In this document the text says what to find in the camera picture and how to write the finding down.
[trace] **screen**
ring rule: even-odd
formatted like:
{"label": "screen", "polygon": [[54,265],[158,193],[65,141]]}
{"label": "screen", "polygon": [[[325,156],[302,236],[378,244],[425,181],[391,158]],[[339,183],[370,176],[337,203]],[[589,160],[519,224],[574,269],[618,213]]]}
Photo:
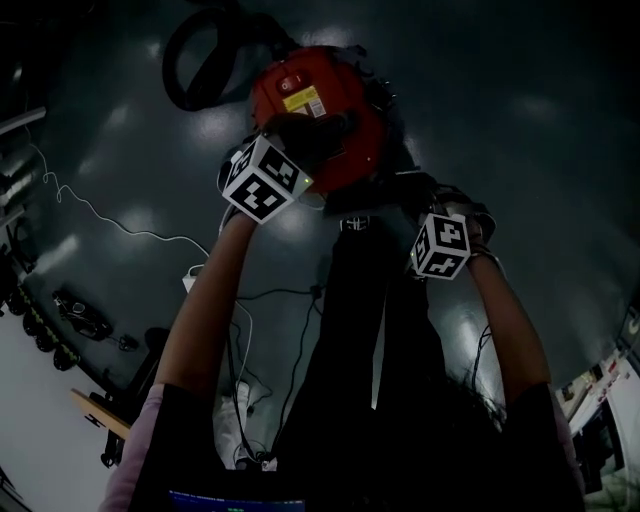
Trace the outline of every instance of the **screen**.
{"label": "screen", "polygon": [[304,501],[236,501],[170,491],[179,512],[304,512]]}

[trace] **black hose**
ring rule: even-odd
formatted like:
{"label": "black hose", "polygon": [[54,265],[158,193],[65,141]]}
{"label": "black hose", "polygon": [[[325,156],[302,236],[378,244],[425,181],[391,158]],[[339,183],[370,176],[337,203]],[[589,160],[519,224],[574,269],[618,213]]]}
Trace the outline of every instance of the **black hose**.
{"label": "black hose", "polygon": [[[218,44],[185,91],[178,80],[178,58],[191,36],[211,25],[218,30]],[[238,49],[250,43],[267,45],[274,60],[299,47],[271,16],[245,14],[236,2],[226,2],[225,10],[204,9],[189,17],[169,39],[162,61],[162,80],[171,101],[190,112],[215,106],[231,78]]]}

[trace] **yellow label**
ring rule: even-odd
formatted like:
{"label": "yellow label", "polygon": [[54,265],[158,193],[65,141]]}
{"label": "yellow label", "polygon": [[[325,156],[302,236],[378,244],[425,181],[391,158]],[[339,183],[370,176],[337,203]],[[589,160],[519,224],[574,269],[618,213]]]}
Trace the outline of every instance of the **yellow label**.
{"label": "yellow label", "polygon": [[318,96],[318,91],[316,91],[316,88],[312,85],[311,87],[302,89],[300,92],[297,92],[282,101],[287,112],[293,112],[310,101],[317,99],[320,99],[320,96]]}

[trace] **leg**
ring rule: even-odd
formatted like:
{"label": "leg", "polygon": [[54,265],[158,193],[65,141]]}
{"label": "leg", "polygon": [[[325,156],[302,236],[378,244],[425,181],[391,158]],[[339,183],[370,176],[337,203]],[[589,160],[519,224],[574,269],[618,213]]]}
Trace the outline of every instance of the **leg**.
{"label": "leg", "polygon": [[319,471],[368,449],[373,351],[388,282],[380,226],[343,231],[333,251],[320,339],[276,453],[279,471]]}
{"label": "leg", "polygon": [[406,275],[392,280],[386,303],[384,362],[377,408],[382,415],[410,411],[415,405],[414,393],[424,395],[425,386],[438,386],[446,378],[440,336],[427,317],[428,310],[425,282]]}

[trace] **floor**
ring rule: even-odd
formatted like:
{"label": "floor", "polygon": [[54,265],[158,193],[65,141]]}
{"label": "floor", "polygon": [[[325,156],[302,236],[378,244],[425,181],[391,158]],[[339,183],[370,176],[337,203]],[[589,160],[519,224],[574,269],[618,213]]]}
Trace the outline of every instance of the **floor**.
{"label": "floor", "polygon": [[[242,4],[273,15],[305,45],[369,50],[398,95],[416,163],[494,214],[492,248],[539,330],[556,385],[611,350],[638,278],[640,130],[627,103],[625,54],[612,50],[606,16],[528,0]],[[61,183],[102,215],[210,247],[226,206],[217,171],[250,125],[245,101],[186,113],[164,92],[163,45],[198,8],[180,0],[99,6],[51,80],[49,114],[34,138]],[[204,35],[191,45],[185,73],[214,41]],[[264,50],[243,52],[238,74],[265,59]],[[185,297],[181,278],[202,262],[189,243],[125,236],[68,191],[58,204],[51,183],[39,186],[30,218],[40,265],[29,288],[53,311],[51,291],[69,287],[118,335],[142,340],[149,327],[169,327]],[[257,232],[241,293],[308,289],[326,276],[337,234],[320,212],[292,206]],[[485,325],[479,298],[466,274],[429,288],[448,364],[463,375]],[[249,306],[248,364],[275,391],[261,406],[265,428],[284,399],[308,306],[308,297],[287,295]],[[244,344],[248,323],[241,312],[237,320]],[[298,382],[318,327],[314,313]],[[65,333],[87,365],[120,387],[145,355]],[[481,385],[497,393],[492,348],[480,369]]]}

